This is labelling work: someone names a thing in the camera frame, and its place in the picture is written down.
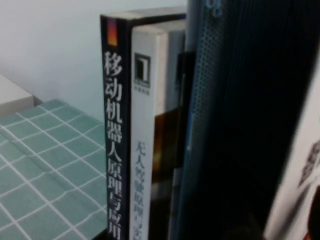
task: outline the white wall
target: white wall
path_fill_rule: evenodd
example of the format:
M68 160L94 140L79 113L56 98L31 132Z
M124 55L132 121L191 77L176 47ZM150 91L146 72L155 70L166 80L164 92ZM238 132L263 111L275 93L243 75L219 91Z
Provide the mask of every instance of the white wall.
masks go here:
M104 120L100 14L186 0L0 0L0 74Z

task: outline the publisher logo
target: publisher logo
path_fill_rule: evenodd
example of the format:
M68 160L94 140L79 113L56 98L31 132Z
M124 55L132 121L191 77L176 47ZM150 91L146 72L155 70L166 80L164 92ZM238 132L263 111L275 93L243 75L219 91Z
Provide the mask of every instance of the publisher logo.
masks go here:
M150 67L151 67L151 58L149 56L144 56L141 54L135 54L135 78L134 83L150 89Z

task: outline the checkered table cover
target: checkered table cover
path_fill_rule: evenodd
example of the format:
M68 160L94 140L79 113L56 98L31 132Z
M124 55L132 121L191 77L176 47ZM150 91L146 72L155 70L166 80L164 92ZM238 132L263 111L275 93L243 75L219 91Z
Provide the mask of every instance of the checkered table cover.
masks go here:
M0 118L0 240L91 240L107 227L105 127L54 100Z

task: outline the black book spine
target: black book spine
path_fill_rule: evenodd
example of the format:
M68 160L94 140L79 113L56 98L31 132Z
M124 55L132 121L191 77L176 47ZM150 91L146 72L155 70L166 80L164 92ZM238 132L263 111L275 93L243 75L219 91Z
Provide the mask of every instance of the black book spine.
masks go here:
M108 239L129 239L132 21L101 17Z

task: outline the white box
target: white box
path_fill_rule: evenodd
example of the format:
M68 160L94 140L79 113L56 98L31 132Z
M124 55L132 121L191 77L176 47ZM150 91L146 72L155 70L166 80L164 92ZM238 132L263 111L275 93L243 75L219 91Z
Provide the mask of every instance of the white box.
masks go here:
M31 109L34 97L12 81L0 75L0 117Z

